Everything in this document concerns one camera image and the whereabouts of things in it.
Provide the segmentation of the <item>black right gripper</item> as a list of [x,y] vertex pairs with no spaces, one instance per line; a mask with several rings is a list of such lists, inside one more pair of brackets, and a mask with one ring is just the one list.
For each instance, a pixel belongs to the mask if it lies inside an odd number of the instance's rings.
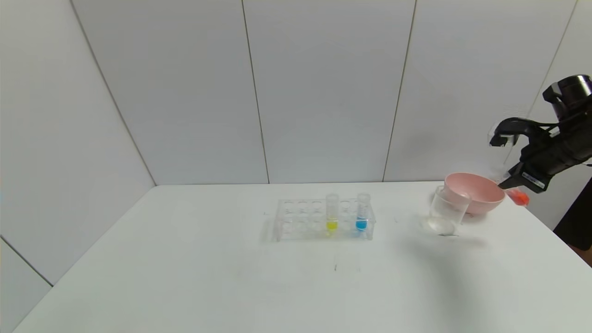
[[573,166],[573,152],[562,139],[531,141],[520,150],[518,163],[509,170],[509,177],[497,186],[502,190],[526,187],[535,193],[545,192],[555,175]]

